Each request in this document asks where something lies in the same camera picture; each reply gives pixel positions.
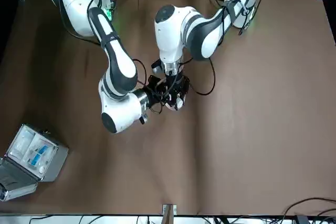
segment cable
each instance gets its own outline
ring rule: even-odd
[[[88,5],[87,12],[88,12],[89,6],[91,5],[92,1],[93,1],[93,0],[91,0],[90,4]],[[70,30],[68,29],[68,27],[67,27],[66,24],[65,24],[65,21],[64,21],[63,15],[62,15],[62,8],[61,8],[61,6],[63,5],[63,0],[58,0],[58,5],[59,5],[59,12],[60,12],[60,15],[61,15],[62,24],[63,24],[64,28],[66,29],[66,31],[67,31],[71,36],[73,36],[73,37],[75,37],[75,38],[77,38],[77,39],[81,39],[81,40],[87,41],[87,42],[89,42],[89,43],[95,44],[95,45],[97,45],[97,46],[100,46],[100,44],[97,43],[97,42],[94,42],[94,41],[89,40],[89,39],[82,38],[82,37],[80,37],[80,36],[78,36],[78,35],[73,34],[72,32],[70,32]]]
[[[218,6],[214,5],[214,3],[213,3],[211,0],[209,0],[209,2],[210,2],[211,5],[214,6],[215,8],[218,8],[218,7],[221,8],[221,7],[222,7],[222,5],[218,2],[218,0],[215,0],[215,2],[217,3]]]
[[[41,218],[31,218],[30,221],[29,221],[29,224],[31,224],[32,220],[42,220],[42,219],[47,219],[49,217],[52,217],[54,215],[47,215],[47,216],[44,216],[44,217],[41,217]]]
[[[93,219],[92,221],[90,221],[88,224],[93,223],[95,220],[98,220],[98,219],[101,218],[101,217],[104,217],[104,215],[101,215],[101,216],[98,216],[98,217],[94,218],[94,219]]]
[[[145,86],[146,86],[146,82],[147,82],[147,71],[146,71],[146,67],[145,67],[145,65],[142,63],[141,60],[138,60],[138,59],[132,59],[132,60],[133,60],[133,61],[136,61],[136,62],[138,62],[138,63],[140,63],[140,64],[142,65],[142,67],[143,67],[143,70],[145,71],[145,82],[142,83],[141,81],[138,81],[138,83],[142,84],[142,85],[145,87]]]
[[[196,91],[195,88],[192,86],[192,84],[191,84],[191,82],[190,82],[190,79],[186,76],[186,78],[189,80],[189,85],[190,85],[190,87],[192,88],[192,90],[193,90],[196,94],[206,96],[206,95],[211,94],[212,91],[214,91],[214,89],[215,89],[215,86],[216,86],[216,72],[215,72],[214,64],[212,63],[211,58],[209,58],[209,62],[210,62],[210,64],[211,64],[212,72],[213,72],[213,75],[214,75],[214,84],[213,84],[213,86],[212,86],[212,88],[211,88],[211,90],[210,90],[209,92],[207,92],[207,93],[200,93],[200,92]]]
[[[329,219],[335,219],[336,217],[335,216],[329,216],[329,217],[326,217],[324,218],[323,220],[321,220],[320,224],[323,224],[325,221],[329,220]]]
[[[324,210],[322,212],[320,212],[318,215],[316,215],[316,217],[313,219],[312,224],[314,224],[317,221],[317,217],[321,216],[322,214],[325,214],[326,212],[332,212],[332,211],[336,211],[336,208],[330,208],[327,210]]]
[[[285,213],[283,214],[283,218],[281,219],[280,224],[282,224],[283,220],[284,220],[285,217],[286,217],[286,214],[288,213],[288,211],[289,211],[292,207],[294,207],[294,206],[296,206],[296,205],[298,205],[298,204],[301,204],[301,203],[303,203],[303,202],[310,201],[310,200],[322,200],[322,201],[327,201],[327,202],[331,202],[331,203],[336,204],[336,200],[334,200],[334,199],[321,198],[321,197],[312,197],[312,198],[307,198],[307,199],[300,200],[300,201],[298,201],[298,202],[296,202],[296,203],[293,203],[292,205],[290,205],[290,206],[286,209]]]
[[[204,219],[206,222],[208,222],[209,224],[212,224],[208,219],[201,217],[202,219]]]
[[[242,218],[257,219],[257,220],[264,220],[265,219],[265,218],[262,218],[262,217],[255,217],[255,216],[250,216],[250,215],[241,215],[237,219],[235,219],[234,221],[230,222],[230,224],[234,224],[237,220],[240,220]]]
[[[82,222],[83,217],[84,217],[84,215],[82,217],[80,217],[80,220],[79,220],[78,224],[80,224]]]
[[[258,2],[258,5],[257,5],[257,7],[256,7],[256,9],[255,9],[255,11],[254,11],[254,13],[253,13],[253,17],[252,17],[252,18],[250,18],[250,20],[249,20],[249,23],[251,23],[251,22],[253,21],[254,17],[256,16],[256,14],[257,14],[257,11],[258,11],[258,9],[259,9],[259,6],[260,6],[260,3],[261,3],[261,1],[262,1],[262,0],[259,0],[259,2]]]

